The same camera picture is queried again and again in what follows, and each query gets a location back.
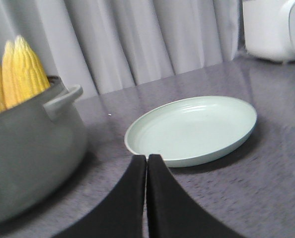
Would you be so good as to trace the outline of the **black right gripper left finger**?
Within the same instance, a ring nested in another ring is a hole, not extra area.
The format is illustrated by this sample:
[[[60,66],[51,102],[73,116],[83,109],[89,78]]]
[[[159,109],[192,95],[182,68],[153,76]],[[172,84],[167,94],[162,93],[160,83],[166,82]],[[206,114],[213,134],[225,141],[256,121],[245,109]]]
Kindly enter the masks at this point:
[[[56,238],[141,238],[146,157],[134,155],[111,192],[85,217]]]

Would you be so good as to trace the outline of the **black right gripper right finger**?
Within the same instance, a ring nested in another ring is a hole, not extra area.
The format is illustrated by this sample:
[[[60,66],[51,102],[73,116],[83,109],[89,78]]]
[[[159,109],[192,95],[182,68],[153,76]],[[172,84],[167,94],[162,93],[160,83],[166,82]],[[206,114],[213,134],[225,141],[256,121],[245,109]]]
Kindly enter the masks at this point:
[[[239,238],[196,203],[160,155],[147,160],[147,220],[151,238]]]

